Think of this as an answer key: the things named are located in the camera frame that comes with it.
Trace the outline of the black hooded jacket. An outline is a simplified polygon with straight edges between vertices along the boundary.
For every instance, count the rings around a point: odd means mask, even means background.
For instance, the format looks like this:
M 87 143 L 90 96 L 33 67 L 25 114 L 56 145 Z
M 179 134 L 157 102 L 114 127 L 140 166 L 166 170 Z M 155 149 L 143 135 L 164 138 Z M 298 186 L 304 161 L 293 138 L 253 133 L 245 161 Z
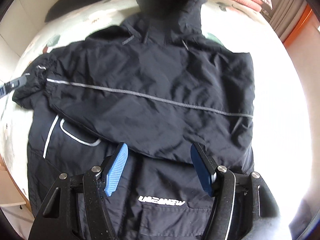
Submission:
M 36 215 L 61 173 L 83 174 L 127 144 L 104 199 L 119 239 L 199 239 L 213 205 L 190 148 L 253 171 L 254 75 L 248 53 L 205 38 L 206 0 L 137 0 L 120 25 L 37 57 L 13 101 L 33 111 L 27 144 Z

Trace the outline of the wooden bed frame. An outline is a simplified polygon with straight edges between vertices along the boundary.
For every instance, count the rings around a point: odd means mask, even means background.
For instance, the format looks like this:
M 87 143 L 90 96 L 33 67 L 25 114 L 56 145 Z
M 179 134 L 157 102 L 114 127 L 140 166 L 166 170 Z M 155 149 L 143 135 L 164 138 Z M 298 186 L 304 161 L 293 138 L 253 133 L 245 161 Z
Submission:
M 25 205 L 26 201 L 14 183 L 7 167 L 1 157 L 0 174 L 0 205 L 1 207 Z

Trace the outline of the floral quilted bedspread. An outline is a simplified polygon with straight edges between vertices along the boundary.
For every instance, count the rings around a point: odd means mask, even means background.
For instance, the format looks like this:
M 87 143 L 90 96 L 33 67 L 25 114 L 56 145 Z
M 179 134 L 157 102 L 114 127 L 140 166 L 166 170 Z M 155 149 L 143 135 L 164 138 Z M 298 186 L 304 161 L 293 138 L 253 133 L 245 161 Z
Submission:
M 83 40 L 138 11 L 136 0 L 102 0 L 35 28 L 31 17 L 43 20 L 52 0 L 35 1 L 23 7 L 14 0 L 1 21 L 1 81 L 21 74 L 44 47 L 54 49 Z M 280 208 L 277 239 L 290 239 L 289 224 L 312 180 L 308 107 L 296 69 L 260 13 L 232 0 L 207 0 L 201 21 L 205 37 L 217 38 L 232 52 L 252 56 L 254 169 Z

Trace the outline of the orange curtain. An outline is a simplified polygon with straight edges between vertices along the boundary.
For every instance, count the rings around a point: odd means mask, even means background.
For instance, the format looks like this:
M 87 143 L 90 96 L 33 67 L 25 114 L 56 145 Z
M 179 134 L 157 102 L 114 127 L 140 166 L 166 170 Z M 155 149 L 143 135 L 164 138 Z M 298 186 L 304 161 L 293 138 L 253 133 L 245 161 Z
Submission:
M 295 41 L 295 39 L 303 31 L 303 29 L 308 24 L 308 22 L 310 21 L 312 16 L 313 16 L 313 10 L 312 10 L 311 6 L 309 4 L 307 4 L 298 23 L 296 24 L 294 29 L 291 31 L 291 33 L 289 34 L 287 39 L 283 42 L 283 45 L 286 49 Z

